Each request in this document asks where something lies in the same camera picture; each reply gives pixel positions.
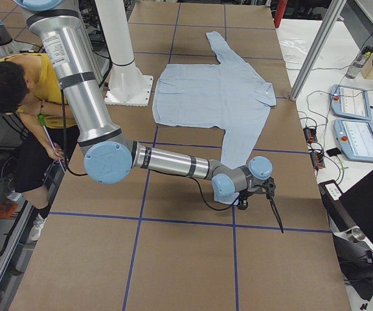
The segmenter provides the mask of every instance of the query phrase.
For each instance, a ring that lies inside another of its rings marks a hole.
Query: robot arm
[[[239,192],[239,206],[243,208],[247,197],[254,193],[273,198],[272,166],[264,157],[255,157],[249,166],[229,169],[217,160],[150,148],[125,138],[120,126],[110,119],[78,35],[81,22],[76,1],[15,1],[23,7],[30,30],[41,38],[51,59],[80,129],[78,144],[84,154],[85,169],[94,180],[116,183],[125,178],[131,168],[141,167],[209,179],[219,198]]]

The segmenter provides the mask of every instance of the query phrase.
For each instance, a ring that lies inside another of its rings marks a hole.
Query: sticker
[[[58,34],[48,37],[43,41],[43,44],[54,68],[70,62],[63,41]]]
[[[336,201],[336,200],[339,200],[339,198],[341,197],[342,193],[341,191],[339,191],[339,189],[336,187],[336,185],[334,183],[329,183],[327,185],[325,185],[326,189],[328,189],[328,192],[330,194],[330,196]]]

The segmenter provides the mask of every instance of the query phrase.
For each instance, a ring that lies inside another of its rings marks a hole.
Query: brown table
[[[210,31],[274,85],[277,106],[252,156],[273,163],[284,234],[263,196],[246,211],[215,212],[186,178],[136,168],[101,185],[66,174],[11,311],[351,310],[269,9],[138,2],[137,67],[157,80],[167,63],[217,63]],[[157,126],[152,100],[109,110],[130,139],[220,158],[220,129]],[[84,171],[80,150],[71,167]]]

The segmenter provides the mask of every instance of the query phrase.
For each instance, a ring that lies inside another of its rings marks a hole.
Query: shoe
[[[42,218],[40,214],[37,215],[36,219],[33,222],[33,226],[30,230],[29,239],[30,241],[37,241],[41,235],[41,230],[44,228],[46,219]]]

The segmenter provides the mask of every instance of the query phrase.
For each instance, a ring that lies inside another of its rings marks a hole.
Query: black hair
[[[0,112],[15,112],[28,92],[23,66],[0,62]]]

